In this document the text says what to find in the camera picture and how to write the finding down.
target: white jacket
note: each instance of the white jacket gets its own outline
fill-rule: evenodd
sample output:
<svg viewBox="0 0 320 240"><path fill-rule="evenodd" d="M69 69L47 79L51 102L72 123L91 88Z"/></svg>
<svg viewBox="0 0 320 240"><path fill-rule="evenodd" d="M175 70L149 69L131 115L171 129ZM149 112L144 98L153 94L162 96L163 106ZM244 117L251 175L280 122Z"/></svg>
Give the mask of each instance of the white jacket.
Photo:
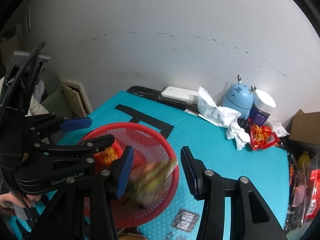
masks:
<svg viewBox="0 0 320 240"><path fill-rule="evenodd" d="M0 93L2 90L4 77L0 79ZM49 111L45 109L43 105L41 105L37 99L35 99L33 96L31 96L30 106L28 109L28 114L26 116L30 115L37 115L37 114L48 114Z"/></svg>

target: white wall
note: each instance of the white wall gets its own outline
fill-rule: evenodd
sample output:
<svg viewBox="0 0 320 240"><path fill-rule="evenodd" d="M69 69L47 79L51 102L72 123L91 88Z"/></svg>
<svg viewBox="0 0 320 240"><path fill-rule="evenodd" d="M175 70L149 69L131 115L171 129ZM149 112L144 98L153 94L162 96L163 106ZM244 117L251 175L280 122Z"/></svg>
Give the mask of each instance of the white wall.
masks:
<svg viewBox="0 0 320 240"><path fill-rule="evenodd" d="M84 84L93 108L132 85L205 87L219 100L240 73L287 123L319 111L320 39L292 0L30 0L28 49Z"/></svg>

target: black tape marking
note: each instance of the black tape marking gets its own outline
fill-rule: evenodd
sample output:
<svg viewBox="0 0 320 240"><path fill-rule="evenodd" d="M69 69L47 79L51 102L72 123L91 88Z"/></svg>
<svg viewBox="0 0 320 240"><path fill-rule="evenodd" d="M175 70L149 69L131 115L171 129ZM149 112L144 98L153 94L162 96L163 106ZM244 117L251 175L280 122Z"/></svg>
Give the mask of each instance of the black tape marking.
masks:
<svg viewBox="0 0 320 240"><path fill-rule="evenodd" d="M22 240L27 240L29 232L20 224L18 219L16 219L16 225L22 235Z"/></svg>
<svg viewBox="0 0 320 240"><path fill-rule="evenodd" d="M26 222L27 222L28 226L30 227L30 229L32 229L32 228L33 228L33 226L32 226L32 222L31 222L31 220L30 220L30 219L28 219Z"/></svg>
<svg viewBox="0 0 320 240"><path fill-rule="evenodd" d="M92 239L91 226L88 224L84 216L82 217L82 235L87 237L89 240Z"/></svg>
<svg viewBox="0 0 320 240"><path fill-rule="evenodd" d="M35 219L38 220L40 215L39 215L37 209L35 207L31 207L30 209L31 209L31 212L32 212L33 216L35 217Z"/></svg>
<svg viewBox="0 0 320 240"><path fill-rule="evenodd" d="M43 195L41 196L40 201L44 204L45 207L46 207L46 206L49 204L49 202L50 202L50 200L49 200L49 198L47 197L46 194L43 194Z"/></svg>
<svg viewBox="0 0 320 240"><path fill-rule="evenodd" d="M139 112L138 110L135 110L135 109L128 107L128 106L117 105L115 107L115 109L132 116L132 118L129 122L139 123L141 121L141 122L145 122L147 124L152 125L153 127L157 128L157 129L159 129L160 134L166 139L169 137L170 133L172 132L172 130L174 128L173 125L170 125L166 122L163 122L159 119L156 119L150 115Z"/></svg>

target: yellow object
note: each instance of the yellow object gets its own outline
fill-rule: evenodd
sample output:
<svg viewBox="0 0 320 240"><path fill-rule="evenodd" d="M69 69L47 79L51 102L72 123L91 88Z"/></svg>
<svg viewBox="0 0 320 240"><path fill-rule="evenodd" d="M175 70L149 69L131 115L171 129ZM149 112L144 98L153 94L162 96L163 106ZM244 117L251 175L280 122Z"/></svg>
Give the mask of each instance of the yellow object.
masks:
<svg viewBox="0 0 320 240"><path fill-rule="evenodd" d="M298 159L299 169L303 169L306 165L310 164L310 156L308 153L304 152Z"/></svg>
<svg viewBox="0 0 320 240"><path fill-rule="evenodd" d="M103 152L100 152L100 156L105 164L111 164L114 160L118 159L113 147L108 147Z"/></svg>
<svg viewBox="0 0 320 240"><path fill-rule="evenodd" d="M145 236L138 235L138 234L118 234L119 240L148 240Z"/></svg>

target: red snack packet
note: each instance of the red snack packet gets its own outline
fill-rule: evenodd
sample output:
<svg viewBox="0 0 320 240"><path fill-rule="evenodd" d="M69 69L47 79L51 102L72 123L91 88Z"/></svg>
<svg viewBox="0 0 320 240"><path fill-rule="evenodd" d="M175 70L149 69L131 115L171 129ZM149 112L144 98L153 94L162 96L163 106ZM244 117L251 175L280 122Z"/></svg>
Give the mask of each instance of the red snack packet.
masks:
<svg viewBox="0 0 320 240"><path fill-rule="evenodd" d="M260 146L260 149L264 150L269 148L270 146L275 145L277 142L279 142L280 139L278 138L278 136L276 135L275 132L272 132L271 134L269 134L268 136L266 136L264 138L264 142L263 144Z"/></svg>
<svg viewBox="0 0 320 240"><path fill-rule="evenodd" d="M263 134L261 127L256 124L251 124L250 127L250 146L252 150L257 150L260 148L261 144L263 143Z"/></svg>
<svg viewBox="0 0 320 240"><path fill-rule="evenodd" d="M250 146L252 150L267 149L268 147L279 142L276 133L272 132L269 126L259 127L256 124L251 124L250 127Z"/></svg>

